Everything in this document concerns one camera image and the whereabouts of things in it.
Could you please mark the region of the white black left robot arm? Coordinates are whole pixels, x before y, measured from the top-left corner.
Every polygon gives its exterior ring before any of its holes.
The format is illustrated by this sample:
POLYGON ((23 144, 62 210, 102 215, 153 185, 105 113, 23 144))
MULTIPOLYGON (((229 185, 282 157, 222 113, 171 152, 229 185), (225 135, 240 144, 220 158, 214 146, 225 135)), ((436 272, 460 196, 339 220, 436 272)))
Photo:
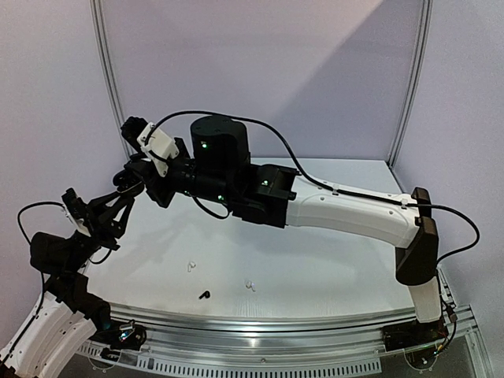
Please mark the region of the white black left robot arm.
POLYGON ((74 224, 67 239, 37 232, 28 240, 30 264, 42 278, 37 303, 1 350, 3 377, 56 377, 88 339, 110 350, 140 350, 146 329, 114 321, 111 306, 88 292, 82 273, 95 252, 118 250, 135 197, 125 191, 85 203, 68 189, 57 205, 74 224))

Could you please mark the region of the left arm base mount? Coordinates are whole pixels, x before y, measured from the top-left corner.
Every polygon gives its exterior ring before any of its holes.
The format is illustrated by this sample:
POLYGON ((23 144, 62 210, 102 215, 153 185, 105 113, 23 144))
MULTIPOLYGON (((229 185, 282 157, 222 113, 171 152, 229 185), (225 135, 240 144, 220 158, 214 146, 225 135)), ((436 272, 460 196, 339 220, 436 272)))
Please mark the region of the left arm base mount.
POLYGON ((123 350, 141 351, 147 339, 147 329, 134 320, 128 323, 114 321, 109 329, 97 332, 91 339, 105 345, 100 358, 118 361, 123 350))

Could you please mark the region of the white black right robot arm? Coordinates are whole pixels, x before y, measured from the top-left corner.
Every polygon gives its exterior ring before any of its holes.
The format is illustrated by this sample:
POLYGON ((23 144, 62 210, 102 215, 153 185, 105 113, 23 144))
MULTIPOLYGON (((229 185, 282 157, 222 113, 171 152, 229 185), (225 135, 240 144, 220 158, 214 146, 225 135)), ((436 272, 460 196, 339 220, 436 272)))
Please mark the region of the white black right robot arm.
POLYGON ((292 167, 251 161, 248 120, 195 112, 191 147, 159 123, 129 117, 122 138, 134 153, 126 169, 143 181, 149 197, 167 207, 175 194, 221 204, 232 216, 277 228, 311 227, 377 239, 395 248, 395 278, 406 286, 416 320, 413 343, 436 333, 442 315, 436 273, 439 235, 428 191, 390 194, 319 180, 292 167))

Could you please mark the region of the small black charging case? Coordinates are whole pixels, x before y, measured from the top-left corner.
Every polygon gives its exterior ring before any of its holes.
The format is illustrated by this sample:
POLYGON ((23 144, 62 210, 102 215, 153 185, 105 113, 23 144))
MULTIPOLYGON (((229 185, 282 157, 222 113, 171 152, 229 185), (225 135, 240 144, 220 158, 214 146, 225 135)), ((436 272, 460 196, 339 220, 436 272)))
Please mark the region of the small black charging case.
POLYGON ((132 197, 139 195, 145 189, 143 181, 136 174, 125 169, 113 177, 113 185, 120 195, 129 195, 132 197))

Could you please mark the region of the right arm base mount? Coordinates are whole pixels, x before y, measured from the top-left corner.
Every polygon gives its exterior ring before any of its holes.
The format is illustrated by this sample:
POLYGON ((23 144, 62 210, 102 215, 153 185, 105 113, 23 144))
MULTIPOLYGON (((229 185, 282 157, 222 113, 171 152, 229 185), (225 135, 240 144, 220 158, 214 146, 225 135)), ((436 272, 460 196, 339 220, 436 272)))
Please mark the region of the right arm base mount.
POLYGON ((417 320, 385 326, 381 329, 381 338, 386 351, 407 349, 420 345, 442 341, 436 347, 434 354, 446 349, 453 341, 457 331, 458 315, 451 309, 447 312, 448 320, 453 330, 448 331, 444 317, 430 323, 420 323, 417 320))

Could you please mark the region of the black stem earbud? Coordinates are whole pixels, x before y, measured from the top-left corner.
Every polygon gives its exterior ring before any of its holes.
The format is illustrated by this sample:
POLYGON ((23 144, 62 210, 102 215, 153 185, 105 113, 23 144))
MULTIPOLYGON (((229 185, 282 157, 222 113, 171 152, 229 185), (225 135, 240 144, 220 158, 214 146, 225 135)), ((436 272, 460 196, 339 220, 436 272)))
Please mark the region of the black stem earbud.
POLYGON ((207 299, 207 298, 210 298, 210 296, 211 296, 210 291, 204 291, 198 298, 199 299, 207 299))

